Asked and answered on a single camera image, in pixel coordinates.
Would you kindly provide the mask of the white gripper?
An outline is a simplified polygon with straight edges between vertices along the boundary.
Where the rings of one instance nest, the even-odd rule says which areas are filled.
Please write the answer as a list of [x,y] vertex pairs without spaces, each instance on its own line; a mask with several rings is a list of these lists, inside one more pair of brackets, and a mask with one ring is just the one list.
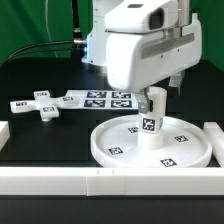
[[162,31],[145,35],[112,33],[106,44],[108,83],[116,90],[138,91],[134,94],[138,111],[147,114],[153,111],[153,101],[146,87],[171,76],[169,90],[179,96],[184,79],[181,71],[196,65],[201,54],[201,23],[196,13],[179,38],[165,39]]

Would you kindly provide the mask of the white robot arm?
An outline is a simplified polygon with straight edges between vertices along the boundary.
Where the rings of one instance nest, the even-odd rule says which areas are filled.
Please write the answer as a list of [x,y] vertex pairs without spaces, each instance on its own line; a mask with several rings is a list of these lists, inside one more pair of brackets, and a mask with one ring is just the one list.
[[82,59],[109,85],[136,95],[138,110],[154,109],[149,87],[175,78],[202,55],[202,30],[191,0],[93,0],[93,28]]

